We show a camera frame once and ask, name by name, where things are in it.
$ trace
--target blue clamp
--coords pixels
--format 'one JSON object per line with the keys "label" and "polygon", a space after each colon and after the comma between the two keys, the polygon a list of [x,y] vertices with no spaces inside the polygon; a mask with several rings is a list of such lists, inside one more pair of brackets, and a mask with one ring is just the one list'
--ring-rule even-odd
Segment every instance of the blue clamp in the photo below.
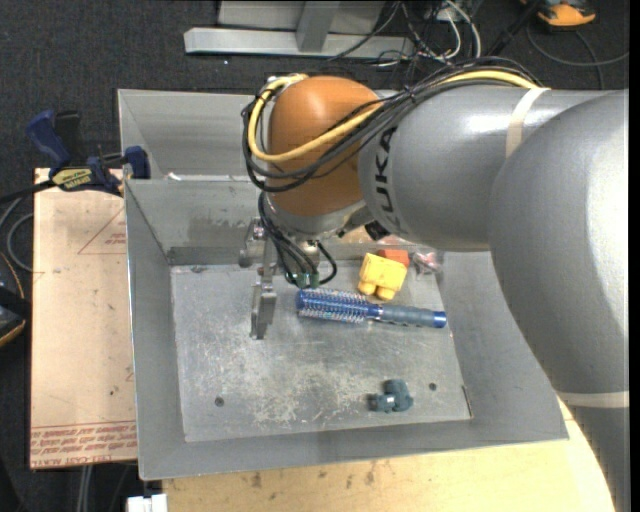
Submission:
{"label": "blue clamp", "polygon": [[[97,156],[90,156],[86,165],[74,165],[72,155],[64,145],[62,138],[54,127],[53,110],[45,110],[34,117],[26,128],[26,134],[36,147],[51,157],[54,165],[49,170],[49,181],[62,190],[73,192],[86,189],[102,189],[111,194],[120,195],[122,180],[111,174],[106,162]],[[128,165],[126,177],[149,179],[151,170],[146,152],[140,146],[131,146],[124,152],[124,156],[116,160],[119,164]]]}

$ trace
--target cardboard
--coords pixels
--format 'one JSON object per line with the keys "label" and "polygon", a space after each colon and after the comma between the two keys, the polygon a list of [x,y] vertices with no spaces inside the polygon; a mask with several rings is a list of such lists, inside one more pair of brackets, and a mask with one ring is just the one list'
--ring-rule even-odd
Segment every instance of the cardboard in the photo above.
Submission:
{"label": "cardboard", "polygon": [[29,465],[135,460],[123,199],[36,194],[33,249]]}

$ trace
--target dark floor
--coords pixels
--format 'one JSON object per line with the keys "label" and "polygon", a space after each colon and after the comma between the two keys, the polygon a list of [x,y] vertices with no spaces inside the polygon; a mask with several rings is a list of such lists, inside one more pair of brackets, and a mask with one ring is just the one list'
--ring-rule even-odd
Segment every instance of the dark floor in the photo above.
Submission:
{"label": "dark floor", "polygon": [[[412,2],[414,8],[423,3]],[[534,22],[530,34],[562,60],[589,63],[595,55],[608,61],[628,51],[629,3],[592,1],[598,19],[577,33],[549,34]],[[475,21],[485,48],[522,12],[517,0],[476,1],[476,5]],[[309,58],[185,55],[183,33],[193,26],[212,25],[215,13],[216,2],[0,0],[0,196],[29,186],[31,170],[49,164],[24,134],[30,118],[44,109],[79,110],[88,148],[95,150],[101,144],[105,152],[119,151],[115,100],[119,88],[253,93],[266,76],[322,64]],[[404,23],[396,19],[386,31],[402,30]],[[447,34],[434,37],[442,40]],[[524,29],[501,55],[515,59],[552,88],[629,87],[628,58],[600,67],[570,66],[541,54]],[[401,87],[411,78],[406,66],[376,69],[348,59],[335,64],[373,88]],[[413,80],[436,67],[424,64],[414,70]],[[0,214],[5,208],[0,206]],[[32,201],[25,200],[11,219],[31,209]],[[0,233],[0,251],[11,219]],[[30,227],[18,233],[17,242],[18,255],[30,261]],[[20,276],[29,296],[30,276],[23,271]],[[0,511],[75,510],[80,470],[27,469],[28,361],[28,332],[0,349]],[[135,468],[96,467],[90,510],[109,510],[118,488],[122,495],[143,492]],[[13,489],[17,496],[12,496]]]}

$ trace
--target small blue object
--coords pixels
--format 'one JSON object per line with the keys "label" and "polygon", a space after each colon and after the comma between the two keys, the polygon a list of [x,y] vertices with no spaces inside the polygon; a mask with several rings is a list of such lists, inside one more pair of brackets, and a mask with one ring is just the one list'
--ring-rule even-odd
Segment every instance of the small blue object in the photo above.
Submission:
{"label": "small blue object", "polygon": [[384,383],[384,394],[369,397],[369,408],[372,411],[404,412],[413,405],[413,397],[409,394],[407,383],[401,379],[391,379]]}
{"label": "small blue object", "polygon": [[151,167],[144,149],[140,146],[131,146],[125,149],[124,158],[131,166],[135,179],[148,180],[151,178]]}
{"label": "small blue object", "polygon": [[60,168],[71,161],[71,155],[55,131],[53,117],[53,110],[40,112],[29,121],[25,131],[38,150],[53,159],[53,167]]}
{"label": "small blue object", "polygon": [[374,304],[357,293],[314,288],[299,290],[296,309],[301,316],[360,323],[367,318],[402,325],[442,328],[447,325],[444,311],[411,306]]}

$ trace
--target yellow plastic part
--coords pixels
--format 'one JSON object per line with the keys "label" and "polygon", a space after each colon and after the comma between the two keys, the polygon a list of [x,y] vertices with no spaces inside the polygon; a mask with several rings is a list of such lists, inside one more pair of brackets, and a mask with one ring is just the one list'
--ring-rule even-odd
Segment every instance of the yellow plastic part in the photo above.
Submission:
{"label": "yellow plastic part", "polygon": [[381,300],[391,300],[402,288],[407,276],[407,267],[375,254],[367,253],[360,267],[358,290],[365,295],[373,295]]}

